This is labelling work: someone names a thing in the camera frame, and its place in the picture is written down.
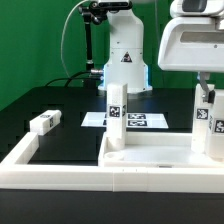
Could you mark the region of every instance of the white block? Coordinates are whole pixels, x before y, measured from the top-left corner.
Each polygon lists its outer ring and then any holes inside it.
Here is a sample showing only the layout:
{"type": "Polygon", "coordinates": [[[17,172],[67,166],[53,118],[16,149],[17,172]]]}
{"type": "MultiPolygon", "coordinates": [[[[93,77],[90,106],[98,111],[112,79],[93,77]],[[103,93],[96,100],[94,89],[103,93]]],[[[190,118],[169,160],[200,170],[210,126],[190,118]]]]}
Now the white block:
{"type": "Polygon", "coordinates": [[[120,168],[114,171],[113,191],[140,191],[148,189],[146,168],[120,168]]]}
{"type": "Polygon", "coordinates": [[[211,108],[206,135],[206,154],[224,159],[224,90],[215,90],[215,101],[211,108]]]}
{"type": "MultiPolygon", "coordinates": [[[[210,91],[214,90],[214,85],[208,85],[210,91]]],[[[191,149],[196,153],[205,152],[205,137],[208,128],[208,120],[210,116],[211,103],[203,102],[203,89],[200,84],[196,86],[193,129],[192,129],[192,143],[191,149]]]]}
{"type": "Polygon", "coordinates": [[[112,150],[124,148],[126,114],[127,84],[110,83],[107,86],[107,136],[112,150]]]}
{"type": "Polygon", "coordinates": [[[1,162],[1,165],[27,164],[38,148],[38,134],[28,132],[1,162]]]}
{"type": "Polygon", "coordinates": [[[40,116],[30,121],[30,132],[36,132],[38,135],[45,135],[60,123],[60,118],[61,111],[47,110],[40,116]]]}

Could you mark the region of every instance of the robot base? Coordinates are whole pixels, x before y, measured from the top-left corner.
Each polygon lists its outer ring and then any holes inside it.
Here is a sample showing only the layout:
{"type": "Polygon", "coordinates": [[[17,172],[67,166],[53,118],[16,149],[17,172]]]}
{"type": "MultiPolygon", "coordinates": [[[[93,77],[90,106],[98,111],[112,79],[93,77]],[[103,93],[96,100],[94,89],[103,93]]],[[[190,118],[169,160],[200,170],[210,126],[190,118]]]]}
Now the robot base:
{"type": "MultiPolygon", "coordinates": [[[[128,99],[140,99],[140,98],[152,96],[152,92],[153,92],[153,88],[150,86],[147,88],[147,90],[144,90],[142,92],[136,92],[136,93],[128,93],[127,96],[128,96],[128,99]]],[[[98,95],[106,97],[107,91],[99,87],[98,95]]]]}

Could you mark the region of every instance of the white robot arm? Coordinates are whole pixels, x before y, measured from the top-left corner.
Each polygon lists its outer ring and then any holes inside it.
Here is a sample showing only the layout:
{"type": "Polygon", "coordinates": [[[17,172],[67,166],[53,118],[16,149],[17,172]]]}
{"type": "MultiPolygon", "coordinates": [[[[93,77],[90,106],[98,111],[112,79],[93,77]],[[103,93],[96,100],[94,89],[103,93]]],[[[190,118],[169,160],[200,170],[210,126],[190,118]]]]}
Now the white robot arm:
{"type": "Polygon", "coordinates": [[[174,0],[170,14],[179,16],[217,16],[224,10],[223,0],[174,0]]]}
{"type": "Polygon", "coordinates": [[[144,26],[131,10],[132,2],[151,1],[98,0],[99,8],[108,9],[110,23],[110,58],[104,66],[104,82],[99,86],[101,93],[106,92],[107,85],[112,82],[127,83],[128,94],[133,98],[151,92],[148,66],[143,61],[144,26]]]}

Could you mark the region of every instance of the white rectangular block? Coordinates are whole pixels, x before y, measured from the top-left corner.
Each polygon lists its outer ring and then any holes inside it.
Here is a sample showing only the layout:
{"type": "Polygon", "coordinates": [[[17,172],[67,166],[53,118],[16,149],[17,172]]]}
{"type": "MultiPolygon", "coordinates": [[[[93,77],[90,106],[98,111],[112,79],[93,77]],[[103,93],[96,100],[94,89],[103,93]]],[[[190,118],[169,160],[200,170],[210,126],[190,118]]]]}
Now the white rectangular block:
{"type": "MultiPolygon", "coordinates": [[[[214,90],[214,85],[208,85],[210,91],[214,90]]],[[[211,103],[203,102],[203,89],[200,84],[196,86],[193,129],[192,129],[192,143],[191,149],[197,153],[205,152],[205,138],[208,128],[208,121],[211,110],[211,103]]]]}
{"type": "Polygon", "coordinates": [[[38,148],[38,134],[28,132],[1,162],[1,165],[27,164],[38,148]]]}
{"type": "Polygon", "coordinates": [[[38,135],[45,135],[60,123],[60,118],[61,111],[47,110],[40,116],[30,121],[30,132],[36,132],[38,135]]]}
{"type": "Polygon", "coordinates": [[[127,114],[127,84],[110,83],[107,86],[108,147],[120,150],[125,145],[127,114]]]}
{"type": "Polygon", "coordinates": [[[224,159],[224,90],[215,91],[206,135],[206,154],[212,158],[224,159]]]}

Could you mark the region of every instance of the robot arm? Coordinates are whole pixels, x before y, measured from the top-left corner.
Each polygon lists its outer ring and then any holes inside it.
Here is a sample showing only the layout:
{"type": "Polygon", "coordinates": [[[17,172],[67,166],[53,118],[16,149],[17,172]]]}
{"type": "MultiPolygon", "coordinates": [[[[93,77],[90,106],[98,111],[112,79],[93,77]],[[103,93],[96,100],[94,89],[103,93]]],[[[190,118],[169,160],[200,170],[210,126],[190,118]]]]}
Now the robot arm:
{"type": "Polygon", "coordinates": [[[224,10],[223,0],[174,0],[170,14],[179,16],[217,16],[224,10]]]}

